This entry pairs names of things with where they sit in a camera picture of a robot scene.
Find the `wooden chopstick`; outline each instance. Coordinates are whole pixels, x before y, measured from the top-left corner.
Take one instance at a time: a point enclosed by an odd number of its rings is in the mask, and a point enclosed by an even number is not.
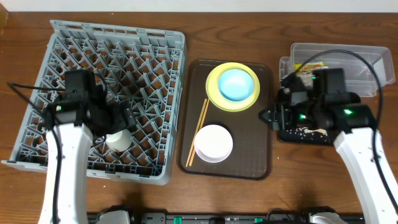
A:
[[[205,112],[203,112],[203,116],[202,116],[202,118],[201,118],[199,130],[201,130],[201,127],[203,127],[203,123],[205,122],[205,117],[206,117],[206,113],[207,113],[207,108],[209,107],[209,102],[210,102],[210,100],[207,100]],[[195,147],[193,147],[192,156],[191,156],[191,161],[189,162],[189,166],[192,166],[192,162],[193,162],[193,158],[195,157],[195,154],[196,154],[196,150],[195,150]]]
[[[204,110],[205,110],[205,108],[206,108],[206,105],[207,105],[207,102],[208,102],[208,101],[209,101],[209,100],[205,99],[205,102],[203,102],[203,106],[201,107],[201,112],[200,112],[200,116],[199,116],[198,125],[197,125],[197,128],[196,128],[196,130],[195,130],[195,134],[193,135],[192,144],[191,144],[191,149],[189,150],[189,155],[188,155],[188,159],[187,159],[187,164],[185,165],[185,167],[188,166],[188,163],[189,163],[189,161],[190,161],[190,158],[191,158],[191,155],[192,155],[192,149],[193,149],[193,142],[195,141],[195,136],[197,135],[197,133],[198,133],[198,131],[199,131],[199,126],[200,126],[200,123],[201,123],[201,120],[202,120],[202,117],[203,117],[203,112],[204,112]]]

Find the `white plate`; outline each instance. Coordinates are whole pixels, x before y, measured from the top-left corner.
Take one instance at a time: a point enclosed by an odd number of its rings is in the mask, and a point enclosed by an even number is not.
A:
[[[193,146],[200,159],[206,162],[221,162],[231,154],[233,141],[227,129],[212,124],[199,130]]]

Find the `clear plastic container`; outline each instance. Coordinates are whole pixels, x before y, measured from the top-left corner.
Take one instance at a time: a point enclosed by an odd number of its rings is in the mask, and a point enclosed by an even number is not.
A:
[[[280,76],[283,77],[293,72],[296,63],[302,63],[317,53],[333,49],[350,50],[362,56],[373,65],[382,86],[395,82],[394,64],[392,63],[391,52],[387,47],[344,44],[293,44],[290,50],[290,58],[285,62],[287,64],[283,66],[285,68],[284,74],[280,74]],[[359,59],[348,54],[332,53],[321,56],[314,62],[324,62],[329,68],[343,68],[348,91],[357,93],[359,96],[376,95],[377,84],[373,74]]]

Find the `blue bowl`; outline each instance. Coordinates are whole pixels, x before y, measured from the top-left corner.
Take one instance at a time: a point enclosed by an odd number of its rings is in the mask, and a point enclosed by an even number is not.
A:
[[[218,89],[227,100],[238,102],[245,100],[253,93],[254,82],[245,71],[231,69],[220,76]]]

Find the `wooden table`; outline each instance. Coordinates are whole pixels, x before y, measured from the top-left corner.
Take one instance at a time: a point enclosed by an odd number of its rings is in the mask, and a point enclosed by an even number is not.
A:
[[[178,30],[187,38],[188,64],[199,58],[263,63],[274,72],[275,92],[279,59],[290,55],[294,42],[385,46],[398,70],[398,14],[12,12],[9,17],[0,40],[0,159],[11,155],[26,109],[6,81],[35,83],[53,33],[51,19]],[[384,97],[380,131],[398,174],[398,83],[386,86]],[[365,102],[375,109],[378,99]],[[340,213],[361,212],[348,171],[333,147],[282,143],[275,135],[272,163],[271,176],[260,182],[188,175],[175,162],[172,180],[165,186],[89,178],[88,211],[122,203],[137,213],[264,214],[276,207],[317,205]],[[36,223],[44,187],[45,174],[1,164],[0,223]]]

